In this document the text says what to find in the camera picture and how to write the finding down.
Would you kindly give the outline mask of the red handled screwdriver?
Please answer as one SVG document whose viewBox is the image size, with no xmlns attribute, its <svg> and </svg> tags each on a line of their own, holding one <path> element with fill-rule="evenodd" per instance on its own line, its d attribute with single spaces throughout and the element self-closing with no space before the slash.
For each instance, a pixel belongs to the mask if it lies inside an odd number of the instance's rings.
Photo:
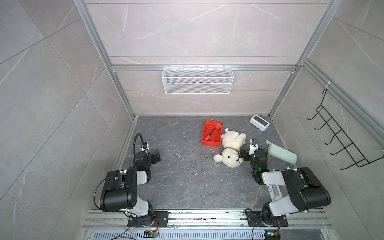
<svg viewBox="0 0 384 240">
<path fill-rule="evenodd" d="M 211 127 L 208 129 L 208 134 L 205 136 L 205 141 L 217 141 L 220 135 L 220 126 Z"/>
</svg>

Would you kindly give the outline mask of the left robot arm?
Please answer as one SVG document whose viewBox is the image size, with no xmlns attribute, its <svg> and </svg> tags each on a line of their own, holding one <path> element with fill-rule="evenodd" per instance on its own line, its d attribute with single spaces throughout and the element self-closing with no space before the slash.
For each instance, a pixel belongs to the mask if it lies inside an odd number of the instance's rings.
<svg viewBox="0 0 384 240">
<path fill-rule="evenodd" d="M 107 173 L 95 189 L 94 206 L 103 212 L 124 212 L 128 217 L 153 221 L 153 206 L 139 197 L 138 186 L 150 182 L 151 166 L 160 161 L 159 151 L 152 154 L 148 142 L 144 141 L 140 133 L 136 134 L 133 142 L 133 166 Z"/>
</svg>

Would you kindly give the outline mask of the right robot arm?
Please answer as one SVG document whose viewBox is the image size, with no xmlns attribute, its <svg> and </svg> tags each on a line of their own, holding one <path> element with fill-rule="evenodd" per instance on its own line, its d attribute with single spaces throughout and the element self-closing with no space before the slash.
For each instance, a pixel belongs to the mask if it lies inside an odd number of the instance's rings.
<svg viewBox="0 0 384 240">
<path fill-rule="evenodd" d="M 238 158 L 250 163 L 253 179 L 261 186 L 284 186 L 288 194 L 263 205 L 261 222 L 277 224 L 286 215 L 321 208 L 331 204 L 331 195 L 308 168 L 269 170 L 269 150 L 251 143 L 243 144 Z"/>
</svg>

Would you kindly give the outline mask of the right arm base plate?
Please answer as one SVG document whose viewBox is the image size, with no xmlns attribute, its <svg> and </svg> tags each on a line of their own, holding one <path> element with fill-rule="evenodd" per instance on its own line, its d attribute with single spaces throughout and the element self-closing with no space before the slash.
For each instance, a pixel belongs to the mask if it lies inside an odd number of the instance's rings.
<svg viewBox="0 0 384 240">
<path fill-rule="evenodd" d="M 275 217 L 267 209 L 254 211 L 245 209 L 244 213 L 249 227 L 288 227 L 286 216 Z"/>
</svg>

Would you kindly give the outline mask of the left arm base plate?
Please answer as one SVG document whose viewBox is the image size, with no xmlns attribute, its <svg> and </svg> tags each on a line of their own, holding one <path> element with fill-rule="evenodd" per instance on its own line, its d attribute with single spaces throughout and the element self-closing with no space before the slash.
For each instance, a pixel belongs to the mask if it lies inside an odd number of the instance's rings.
<svg viewBox="0 0 384 240">
<path fill-rule="evenodd" d="M 168 211 L 154 211 L 149 213 L 144 217 L 129 217 L 128 227 L 137 227 L 137 228 L 166 228 L 169 221 L 169 212 Z"/>
</svg>

